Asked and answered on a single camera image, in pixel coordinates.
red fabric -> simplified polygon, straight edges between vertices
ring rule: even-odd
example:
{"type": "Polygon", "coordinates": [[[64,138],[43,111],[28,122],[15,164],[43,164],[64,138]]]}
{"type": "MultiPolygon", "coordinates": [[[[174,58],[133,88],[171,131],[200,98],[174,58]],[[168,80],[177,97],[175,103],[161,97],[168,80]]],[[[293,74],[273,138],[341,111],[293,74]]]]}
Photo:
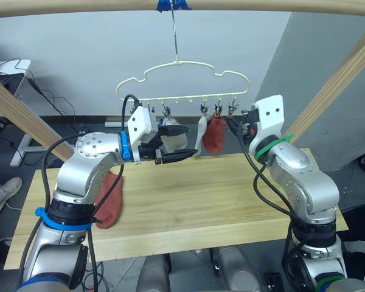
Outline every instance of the red fabric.
{"type": "Polygon", "coordinates": [[[203,145],[210,154],[219,154],[223,149],[226,134],[226,121],[212,115],[208,121],[207,131],[203,136],[203,145]]]}
{"type": "MultiPolygon", "coordinates": [[[[108,172],[102,188],[100,189],[100,194],[97,197],[96,204],[98,204],[107,191],[110,189],[117,175],[112,172],[108,172]]],[[[123,176],[120,178],[119,182],[116,184],[115,188],[105,200],[104,204],[95,214],[96,219],[103,221],[103,223],[96,223],[96,226],[100,229],[110,228],[119,219],[120,208],[122,207],[122,186],[123,186],[123,176]]]]}

green zip tie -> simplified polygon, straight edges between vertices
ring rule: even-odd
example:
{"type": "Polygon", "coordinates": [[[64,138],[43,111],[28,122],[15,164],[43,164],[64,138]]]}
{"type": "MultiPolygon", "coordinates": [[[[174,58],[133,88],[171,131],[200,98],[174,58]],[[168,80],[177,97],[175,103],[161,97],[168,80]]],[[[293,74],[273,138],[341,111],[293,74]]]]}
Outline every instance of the green zip tie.
{"type": "Polygon", "coordinates": [[[325,285],[327,283],[342,280],[344,278],[345,278],[344,276],[331,276],[331,277],[324,278],[324,279],[320,280],[318,282],[318,284],[316,285],[315,292],[321,292],[323,285],[325,285]]]}
{"type": "Polygon", "coordinates": [[[271,143],[269,143],[268,145],[266,145],[265,147],[263,147],[260,151],[258,151],[254,158],[256,159],[256,161],[258,161],[258,159],[260,159],[260,157],[266,153],[267,151],[271,150],[272,147],[276,146],[277,144],[280,144],[282,142],[289,142],[292,138],[294,138],[294,134],[291,134],[289,136],[285,136],[281,139],[277,139],[277,140],[274,140],[272,141],[271,143]]]}

white sneaker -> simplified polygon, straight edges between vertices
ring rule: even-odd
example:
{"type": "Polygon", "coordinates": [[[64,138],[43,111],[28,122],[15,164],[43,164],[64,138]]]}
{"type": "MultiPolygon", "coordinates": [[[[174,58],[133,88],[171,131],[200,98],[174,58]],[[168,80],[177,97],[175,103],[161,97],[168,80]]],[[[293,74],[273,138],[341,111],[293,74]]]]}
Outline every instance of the white sneaker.
{"type": "Polygon", "coordinates": [[[22,183],[22,179],[16,177],[10,179],[4,185],[0,185],[0,211],[4,207],[5,202],[15,196],[17,192],[19,192],[22,183]]]}

white sock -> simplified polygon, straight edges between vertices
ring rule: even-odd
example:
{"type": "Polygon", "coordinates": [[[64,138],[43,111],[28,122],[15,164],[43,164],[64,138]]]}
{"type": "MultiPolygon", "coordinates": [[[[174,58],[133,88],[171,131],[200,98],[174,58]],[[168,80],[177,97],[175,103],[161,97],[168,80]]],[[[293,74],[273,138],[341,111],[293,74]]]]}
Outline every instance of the white sock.
{"type": "MultiPolygon", "coordinates": [[[[162,125],[179,125],[179,123],[175,119],[166,117],[162,125]]],[[[188,144],[187,135],[185,134],[171,137],[161,136],[161,140],[164,143],[166,151],[168,151],[168,153],[173,153],[175,150],[184,149],[187,147],[188,144]]]]}
{"type": "Polygon", "coordinates": [[[201,146],[203,141],[203,136],[205,132],[207,131],[207,117],[205,115],[201,116],[198,124],[197,124],[197,138],[196,138],[196,144],[195,149],[197,152],[193,156],[199,156],[201,153],[201,146]]]}

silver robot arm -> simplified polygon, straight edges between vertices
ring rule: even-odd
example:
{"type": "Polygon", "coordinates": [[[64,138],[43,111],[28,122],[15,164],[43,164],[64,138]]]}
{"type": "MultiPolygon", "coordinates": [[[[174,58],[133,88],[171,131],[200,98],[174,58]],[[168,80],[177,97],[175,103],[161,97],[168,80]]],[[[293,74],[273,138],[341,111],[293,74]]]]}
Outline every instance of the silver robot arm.
{"type": "Polygon", "coordinates": [[[88,247],[83,245],[94,219],[95,201],[111,167],[127,161],[155,160],[156,164],[183,160],[196,150],[164,154],[161,136],[188,131],[182,126],[157,126],[155,115],[137,105],[125,132],[89,133],[76,143],[74,154],[60,169],[47,212],[38,208],[43,222],[35,234],[18,291],[66,292],[83,278],[88,247]]]}
{"type": "MultiPolygon", "coordinates": [[[[299,291],[311,292],[325,281],[346,278],[341,240],[335,226],[338,188],[319,170],[311,155],[289,143],[290,137],[280,138],[284,122],[282,96],[259,100],[250,111],[242,113],[242,142],[258,162],[266,164],[272,179],[286,193],[294,214],[308,230],[293,224],[294,246],[302,242],[286,263],[295,286],[299,291]]],[[[336,284],[327,292],[363,291],[365,283],[360,281],[357,290],[355,282],[352,279],[352,290],[345,284],[336,284]]]]}

